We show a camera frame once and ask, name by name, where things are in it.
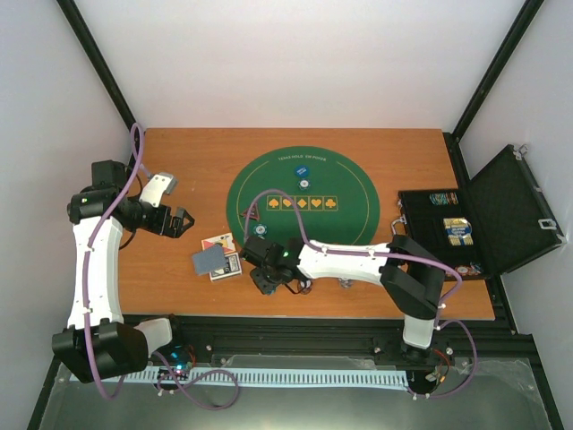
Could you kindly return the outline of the green chip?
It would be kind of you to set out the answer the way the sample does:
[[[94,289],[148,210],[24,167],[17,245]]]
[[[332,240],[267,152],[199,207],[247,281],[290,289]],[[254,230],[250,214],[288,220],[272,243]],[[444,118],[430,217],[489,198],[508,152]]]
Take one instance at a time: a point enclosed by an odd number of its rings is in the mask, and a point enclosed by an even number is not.
[[[264,237],[268,233],[268,227],[265,224],[258,223],[253,227],[252,232],[256,236]]]

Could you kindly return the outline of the purple white chip stack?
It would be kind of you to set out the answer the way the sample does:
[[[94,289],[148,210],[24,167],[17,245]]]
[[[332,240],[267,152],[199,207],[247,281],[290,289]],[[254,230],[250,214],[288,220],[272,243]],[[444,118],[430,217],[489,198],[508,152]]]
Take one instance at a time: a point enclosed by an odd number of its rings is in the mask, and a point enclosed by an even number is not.
[[[353,285],[353,281],[350,279],[339,279],[338,283],[342,288],[351,288]]]

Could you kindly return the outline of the blue small blind button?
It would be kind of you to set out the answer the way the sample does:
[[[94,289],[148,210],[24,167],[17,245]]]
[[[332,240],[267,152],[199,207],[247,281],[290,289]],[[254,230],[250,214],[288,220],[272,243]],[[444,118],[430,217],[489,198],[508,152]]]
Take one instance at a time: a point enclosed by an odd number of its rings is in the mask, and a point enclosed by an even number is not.
[[[295,175],[297,177],[308,177],[310,174],[310,169],[305,165],[300,165],[295,168]]]

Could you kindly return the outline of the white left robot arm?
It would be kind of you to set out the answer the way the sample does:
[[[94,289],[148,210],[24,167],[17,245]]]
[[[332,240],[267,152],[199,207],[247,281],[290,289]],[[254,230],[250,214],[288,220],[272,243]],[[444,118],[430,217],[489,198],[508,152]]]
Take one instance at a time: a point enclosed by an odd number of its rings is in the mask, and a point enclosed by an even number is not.
[[[173,361],[186,350],[186,338],[173,329],[172,317],[130,326],[120,309],[118,261],[123,234],[142,229],[178,238],[194,224],[185,209],[173,211],[161,202],[175,189],[173,175],[155,174],[140,193],[130,196],[137,177],[121,162],[95,162],[91,185],[67,206],[77,252],[76,281],[67,326],[53,336],[52,349],[82,383],[139,372],[155,351]]]

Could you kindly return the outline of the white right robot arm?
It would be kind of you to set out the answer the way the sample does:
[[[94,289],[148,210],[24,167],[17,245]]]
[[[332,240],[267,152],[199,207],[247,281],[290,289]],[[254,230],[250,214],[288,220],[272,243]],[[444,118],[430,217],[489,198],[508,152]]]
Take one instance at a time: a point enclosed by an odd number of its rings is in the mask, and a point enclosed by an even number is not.
[[[264,295],[293,281],[305,290],[320,279],[362,281],[384,288],[404,315],[402,340],[390,348],[390,355],[416,365],[431,358],[443,284],[448,273],[456,273],[412,238],[401,235],[377,245],[294,238],[285,246],[250,236],[239,256],[253,266],[250,276]]]

